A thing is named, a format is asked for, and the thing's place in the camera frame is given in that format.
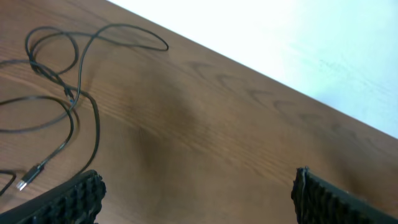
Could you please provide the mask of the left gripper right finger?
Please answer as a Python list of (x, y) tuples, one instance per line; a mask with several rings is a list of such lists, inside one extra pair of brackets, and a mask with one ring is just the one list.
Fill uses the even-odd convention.
[(397, 219), (310, 172), (297, 169), (291, 198), (299, 224), (397, 224)]

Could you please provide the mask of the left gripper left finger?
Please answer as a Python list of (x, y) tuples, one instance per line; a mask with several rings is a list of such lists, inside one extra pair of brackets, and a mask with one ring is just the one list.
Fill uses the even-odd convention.
[(89, 170), (1, 214), (1, 224), (94, 224), (106, 186)]

